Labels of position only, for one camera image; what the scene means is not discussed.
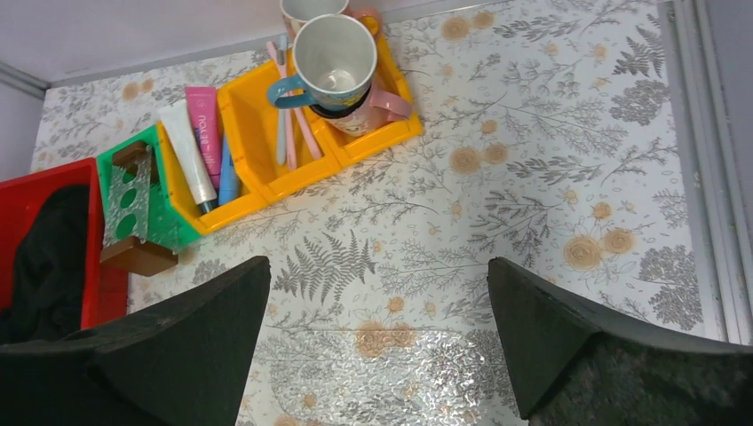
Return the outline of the blue ceramic mug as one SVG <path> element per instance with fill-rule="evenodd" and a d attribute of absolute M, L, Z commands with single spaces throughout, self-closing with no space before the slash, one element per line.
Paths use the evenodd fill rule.
<path fill-rule="evenodd" d="M 357 104 L 371 85 L 378 62 L 376 37 L 355 18 L 325 14 L 301 27 L 291 58 L 295 73 L 269 87 L 270 104 L 341 111 Z"/>

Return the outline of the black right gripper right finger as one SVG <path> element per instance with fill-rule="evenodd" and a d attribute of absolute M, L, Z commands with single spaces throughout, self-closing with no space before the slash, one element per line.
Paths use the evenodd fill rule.
<path fill-rule="evenodd" d="M 752 350 L 632 318 L 498 257 L 487 286 L 533 425 L 749 425 Z"/>

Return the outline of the floral orange-handled mug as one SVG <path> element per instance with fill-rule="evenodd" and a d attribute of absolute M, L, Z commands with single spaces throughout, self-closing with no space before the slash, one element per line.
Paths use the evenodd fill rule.
<path fill-rule="evenodd" d="M 354 10 L 348 0 L 281 0 L 281 16 L 287 32 L 294 38 L 309 20 L 325 14 L 343 14 L 363 23 L 375 38 L 383 28 L 383 17 L 373 7 Z"/>

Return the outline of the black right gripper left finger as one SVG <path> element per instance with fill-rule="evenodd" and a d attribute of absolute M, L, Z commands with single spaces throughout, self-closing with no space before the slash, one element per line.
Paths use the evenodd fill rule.
<path fill-rule="evenodd" d="M 270 288 L 255 256 L 120 319 L 3 346 L 2 424 L 234 424 Z"/>

